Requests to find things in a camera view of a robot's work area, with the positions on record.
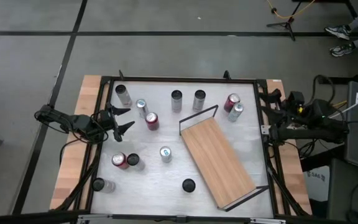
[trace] wooden cutting board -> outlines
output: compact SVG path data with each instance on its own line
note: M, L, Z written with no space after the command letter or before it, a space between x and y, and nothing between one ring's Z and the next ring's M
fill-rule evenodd
M256 189L214 118L182 130L181 136L218 208L226 209Z

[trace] person's shoe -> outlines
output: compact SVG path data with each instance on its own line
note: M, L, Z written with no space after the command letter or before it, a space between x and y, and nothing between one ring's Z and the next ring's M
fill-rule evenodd
M332 56L334 57L342 57L343 55L347 55L352 53L352 51L355 49L353 44L346 44L342 46L336 46L331 48L329 51Z
M349 36L351 31L346 28L345 25L337 26L337 27L325 27L324 31L327 33L336 36L337 38L342 38L345 40L349 40Z

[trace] red can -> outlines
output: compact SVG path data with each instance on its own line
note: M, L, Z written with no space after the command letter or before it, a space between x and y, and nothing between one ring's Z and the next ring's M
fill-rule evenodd
M145 120L146 120L147 127L151 131L157 130L160 127L160 123L158 121L158 116L156 113L148 113L146 115Z
M232 93L227 97L227 100L226 100L223 108L226 112L230 113L233 106L238 102L240 102L240 96L235 93Z
M127 157L122 152L114 154L111 158L111 163L120 169L126 169L129 167L127 163Z

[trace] wooden board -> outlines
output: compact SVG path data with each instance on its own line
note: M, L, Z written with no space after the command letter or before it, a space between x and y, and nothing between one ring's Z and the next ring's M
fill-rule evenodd
M219 208L226 208L255 190L214 118L182 130L181 136Z
M81 86L80 94L76 104L75 114L92 114L98 96L100 75L85 75ZM267 80L269 92L278 88L282 92L282 100L285 99L283 90L283 83L281 80ZM70 194L75 185L80 179L81 166L85 156L86 145L79 142L72 146L68 146L65 150L62 159L62 165L58 173L55 190L50 203L50 208L56 208L64 199ZM298 157L298 151L293 146L286 144L280 146L280 155L282 159L283 173L285 183L294 196L295 200L302 206L302 208L311 214L311 207L308 200L308 193L306 191L305 180ZM280 191L276 189L276 197L278 204L278 211L283 214L282 199ZM84 189L81 199L80 208L85 208L85 200L88 189Z

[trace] gray floor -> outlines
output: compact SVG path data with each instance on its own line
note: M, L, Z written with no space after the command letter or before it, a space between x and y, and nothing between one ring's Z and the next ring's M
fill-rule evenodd
M281 15L296 3L273 1ZM352 0L358 12L358 0ZM71 31L80 0L0 0L0 30ZM278 22L263 1L89 0L82 31L245 31L275 32ZM347 24L343 4L314 4L295 18L296 32L321 32ZM0 215L8 214L29 159L39 124L33 113L50 96L69 37L0 37ZM221 77L282 79L290 90L311 96L315 75L349 77L358 72L358 51L333 58L328 48L342 44L332 37L77 37L56 108L74 112L83 75ZM317 97L329 98L328 86ZM335 102L346 98L337 86ZM48 210L58 173L64 134L48 131L24 212Z

